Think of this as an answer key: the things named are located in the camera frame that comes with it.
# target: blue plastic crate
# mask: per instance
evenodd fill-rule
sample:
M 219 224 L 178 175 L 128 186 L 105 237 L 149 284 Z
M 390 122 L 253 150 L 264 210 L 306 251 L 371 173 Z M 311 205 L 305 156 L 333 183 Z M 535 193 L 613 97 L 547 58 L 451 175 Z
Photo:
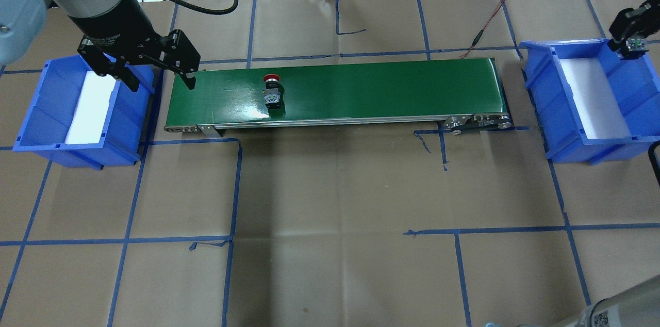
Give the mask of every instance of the blue plastic crate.
M 620 60 L 606 43 L 605 39 L 522 43 L 529 53 L 525 87 L 532 94 L 546 135 L 547 158 L 554 162 L 595 165 L 604 160 L 630 159 L 660 140 L 660 78 L 648 55 Z M 597 59 L 606 77 L 602 90 L 613 95 L 613 111 L 629 131 L 623 137 L 590 138 L 585 132 L 576 104 L 578 97 L 573 94 L 577 88 L 575 82 L 571 87 L 562 63 L 567 62 L 564 59 L 589 58 Z M 591 99 L 597 106 L 602 105 L 598 101 L 598 97 Z
M 95 144 L 66 144 L 78 98 L 91 70 L 75 55 L 46 62 L 14 152 L 33 152 L 66 167 L 134 165 L 154 75 L 149 66 L 129 66 L 140 80 L 137 92 L 117 81 L 110 95 L 101 138 Z

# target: qr code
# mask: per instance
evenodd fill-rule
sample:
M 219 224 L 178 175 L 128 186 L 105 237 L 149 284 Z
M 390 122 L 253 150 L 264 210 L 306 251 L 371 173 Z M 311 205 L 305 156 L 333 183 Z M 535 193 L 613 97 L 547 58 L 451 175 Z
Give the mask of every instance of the qr code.
M 610 320 L 607 317 L 608 310 L 593 316 L 593 327 L 610 327 Z

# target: white paper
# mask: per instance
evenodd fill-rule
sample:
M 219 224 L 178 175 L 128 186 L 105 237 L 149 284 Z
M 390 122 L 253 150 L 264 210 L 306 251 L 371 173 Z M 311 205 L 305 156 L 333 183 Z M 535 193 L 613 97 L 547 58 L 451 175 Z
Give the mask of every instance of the white paper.
M 64 144 L 96 144 L 101 140 L 116 83 L 112 76 L 87 72 Z
M 598 59 L 561 59 L 582 127 L 589 139 L 630 137 L 612 88 Z

